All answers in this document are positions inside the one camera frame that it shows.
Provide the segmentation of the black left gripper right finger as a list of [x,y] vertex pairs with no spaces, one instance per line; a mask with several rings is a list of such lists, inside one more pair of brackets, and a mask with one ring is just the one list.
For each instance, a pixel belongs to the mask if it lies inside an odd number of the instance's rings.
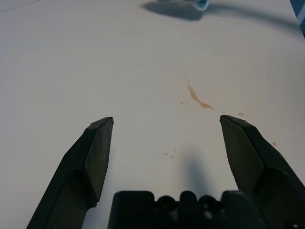
[[305,187],[284,157],[243,119],[222,115],[227,159],[236,185],[273,229],[305,227]]

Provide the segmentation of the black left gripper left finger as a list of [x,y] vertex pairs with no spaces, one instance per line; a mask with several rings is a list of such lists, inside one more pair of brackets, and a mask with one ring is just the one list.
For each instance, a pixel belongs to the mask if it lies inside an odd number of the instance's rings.
[[107,174],[113,118],[91,123],[63,156],[29,229],[80,229],[97,206]]

